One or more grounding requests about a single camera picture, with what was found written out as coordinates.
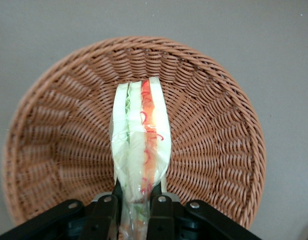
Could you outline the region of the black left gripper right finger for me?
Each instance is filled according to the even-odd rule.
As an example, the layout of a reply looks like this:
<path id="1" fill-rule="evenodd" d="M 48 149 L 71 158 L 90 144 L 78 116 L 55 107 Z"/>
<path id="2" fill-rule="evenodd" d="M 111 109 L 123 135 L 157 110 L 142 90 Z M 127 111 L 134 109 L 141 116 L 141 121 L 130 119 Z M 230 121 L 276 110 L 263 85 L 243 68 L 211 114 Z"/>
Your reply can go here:
<path id="1" fill-rule="evenodd" d="M 157 185 L 150 195 L 148 240 L 258 240 L 245 229 L 202 200 L 182 205 L 178 196 L 163 193 Z"/>

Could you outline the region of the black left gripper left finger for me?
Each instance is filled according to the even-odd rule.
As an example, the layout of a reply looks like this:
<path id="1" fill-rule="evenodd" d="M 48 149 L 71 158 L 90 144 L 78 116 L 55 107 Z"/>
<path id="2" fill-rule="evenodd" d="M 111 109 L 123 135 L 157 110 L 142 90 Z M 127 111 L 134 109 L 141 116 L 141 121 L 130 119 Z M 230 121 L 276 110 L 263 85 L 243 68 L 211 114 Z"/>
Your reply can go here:
<path id="1" fill-rule="evenodd" d="M 119 180 L 113 191 L 85 206 L 69 199 L 0 235 L 0 240 L 118 240 L 122 211 Z"/>

